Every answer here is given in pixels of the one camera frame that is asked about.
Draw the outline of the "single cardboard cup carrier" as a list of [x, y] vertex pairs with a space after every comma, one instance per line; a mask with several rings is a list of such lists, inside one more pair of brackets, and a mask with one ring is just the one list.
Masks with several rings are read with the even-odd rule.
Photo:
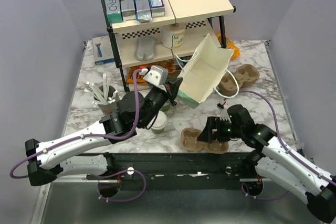
[[206, 143], [198, 141], [197, 137], [201, 134], [201, 130], [193, 128], [185, 128], [181, 132], [181, 146], [191, 152], [201, 152], [207, 151], [213, 154], [224, 154], [229, 149], [228, 142], [212, 141], [211, 143]]

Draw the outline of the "green Fresh paper bag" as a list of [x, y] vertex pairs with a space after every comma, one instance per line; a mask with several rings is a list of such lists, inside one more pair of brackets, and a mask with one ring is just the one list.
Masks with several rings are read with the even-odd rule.
[[192, 109], [203, 103], [227, 72], [233, 53], [231, 49], [217, 47], [212, 36], [207, 34], [178, 76], [183, 79], [178, 99]]

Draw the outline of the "single green paper cup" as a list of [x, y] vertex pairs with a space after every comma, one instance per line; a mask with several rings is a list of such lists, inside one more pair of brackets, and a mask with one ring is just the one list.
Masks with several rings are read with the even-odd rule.
[[164, 112], [160, 111], [157, 116], [150, 122], [151, 130], [154, 134], [161, 134], [167, 124], [167, 116]]

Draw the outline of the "stack of green paper cups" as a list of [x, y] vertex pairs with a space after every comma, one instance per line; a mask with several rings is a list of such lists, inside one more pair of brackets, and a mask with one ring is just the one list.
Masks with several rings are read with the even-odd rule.
[[163, 104], [163, 106], [160, 108], [160, 110], [162, 112], [166, 112], [166, 111], [168, 111], [170, 109], [170, 107], [171, 107], [171, 103], [170, 102], [165, 102]]

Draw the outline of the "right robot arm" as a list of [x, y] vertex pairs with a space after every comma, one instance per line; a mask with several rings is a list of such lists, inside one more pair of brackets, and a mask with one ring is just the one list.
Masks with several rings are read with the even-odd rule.
[[335, 219], [335, 176], [281, 142], [278, 134], [255, 123], [242, 105], [227, 109], [228, 116], [209, 116], [198, 141], [228, 142], [241, 139], [253, 149], [242, 161], [241, 171], [249, 178], [259, 175], [298, 197], [320, 221]]

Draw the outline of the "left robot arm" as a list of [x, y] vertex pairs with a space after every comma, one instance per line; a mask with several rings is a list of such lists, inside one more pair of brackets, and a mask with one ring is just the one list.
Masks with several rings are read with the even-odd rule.
[[68, 137], [48, 142], [34, 138], [25, 142], [29, 159], [28, 179], [31, 186], [53, 182], [59, 176], [79, 173], [72, 158], [97, 147], [127, 140], [156, 122], [156, 115], [165, 102], [175, 105], [175, 98], [183, 79], [172, 78], [164, 88], [153, 86], [146, 96], [135, 91], [128, 92], [117, 102], [117, 110], [102, 117], [91, 126]]

